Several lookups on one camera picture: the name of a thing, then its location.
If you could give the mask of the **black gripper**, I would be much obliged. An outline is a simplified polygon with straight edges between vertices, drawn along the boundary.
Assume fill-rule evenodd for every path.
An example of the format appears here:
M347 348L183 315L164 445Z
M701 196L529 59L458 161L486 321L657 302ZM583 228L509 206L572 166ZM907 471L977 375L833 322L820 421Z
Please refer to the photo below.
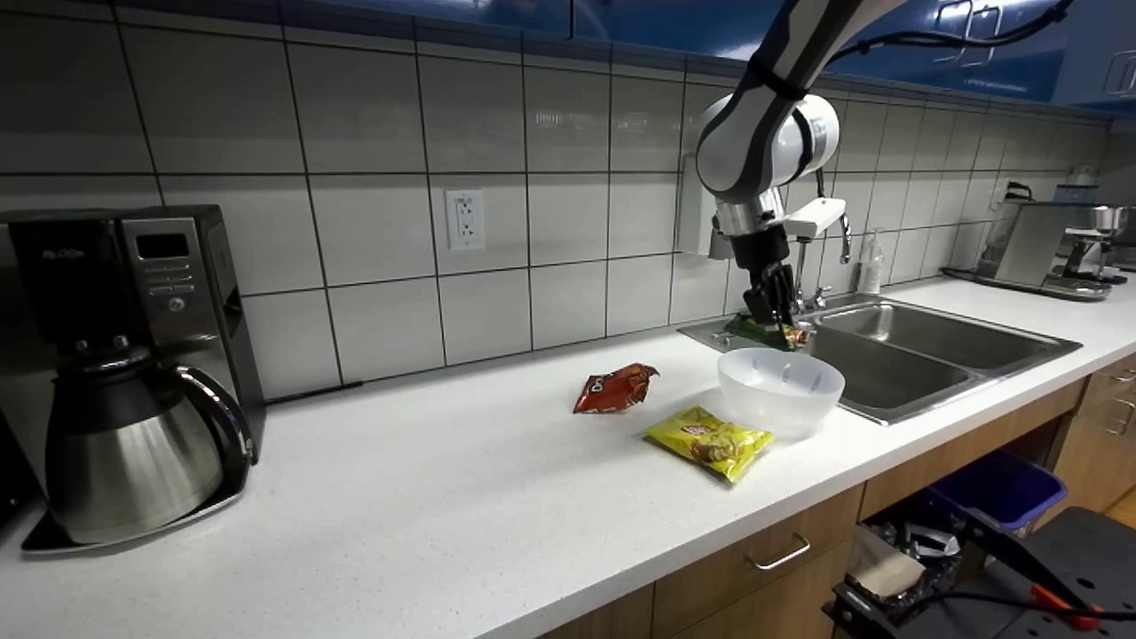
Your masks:
M738 233L733 241L735 262L751 275L751 286L741 302L757 322L781 322L797 321L797 295L793 295L793 266L790 266L790 233L781 228L768 228L757 233Z

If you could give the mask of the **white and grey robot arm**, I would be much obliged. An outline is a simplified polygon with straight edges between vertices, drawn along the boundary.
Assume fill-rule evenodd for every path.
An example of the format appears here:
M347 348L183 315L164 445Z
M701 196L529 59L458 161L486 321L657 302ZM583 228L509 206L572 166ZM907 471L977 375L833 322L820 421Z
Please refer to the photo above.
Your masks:
M757 322L790 322L797 308L781 189L818 174L839 150L839 115L812 97L812 82L899 5L786 0L738 84L704 115L696 176L719 198L715 228L751 275L741 302Z

